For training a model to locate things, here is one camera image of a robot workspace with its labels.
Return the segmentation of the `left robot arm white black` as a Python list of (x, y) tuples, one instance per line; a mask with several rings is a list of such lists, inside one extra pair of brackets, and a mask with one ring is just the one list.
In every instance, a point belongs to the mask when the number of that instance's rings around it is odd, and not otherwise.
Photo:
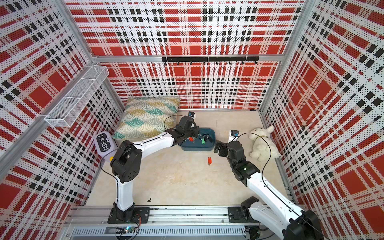
[(141, 168), (142, 159), (160, 150), (171, 148), (188, 138), (199, 136), (199, 126), (193, 116), (183, 116), (179, 123), (159, 135), (132, 143), (124, 141), (111, 160), (110, 166), (117, 182), (117, 197), (113, 210), (118, 221), (127, 222), (134, 216), (133, 183)]

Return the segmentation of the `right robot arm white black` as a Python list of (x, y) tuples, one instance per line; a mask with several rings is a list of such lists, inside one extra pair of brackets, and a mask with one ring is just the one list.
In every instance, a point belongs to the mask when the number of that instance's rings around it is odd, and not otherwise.
[(258, 196), (242, 202), (245, 220), (260, 222), (281, 240), (325, 239), (318, 216), (311, 210), (304, 211), (272, 186), (246, 159), (240, 142), (218, 142), (214, 152), (227, 158), (235, 178)]

